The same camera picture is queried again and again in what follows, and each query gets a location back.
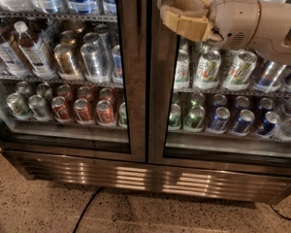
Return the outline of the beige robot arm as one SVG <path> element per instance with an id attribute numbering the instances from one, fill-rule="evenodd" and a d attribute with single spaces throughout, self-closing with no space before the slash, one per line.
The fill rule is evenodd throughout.
<path id="1" fill-rule="evenodd" d="M 263 0 L 157 2 L 164 25 L 179 36 L 223 50 L 253 49 L 291 66 L 291 4 Z"/>

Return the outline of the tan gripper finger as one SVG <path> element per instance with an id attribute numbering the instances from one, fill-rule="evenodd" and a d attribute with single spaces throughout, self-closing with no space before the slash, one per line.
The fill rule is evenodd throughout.
<path id="1" fill-rule="evenodd" d="M 162 17 L 168 12 L 176 16 L 205 17 L 212 2 L 213 0 L 174 0 L 172 5 L 168 5 L 166 2 L 158 0 L 157 8 Z"/>
<path id="2" fill-rule="evenodd" d="M 206 41 L 213 30 L 213 23 L 207 18 L 208 9 L 183 11 L 163 5 L 160 16 L 163 24 L 179 36 L 193 41 Z"/>

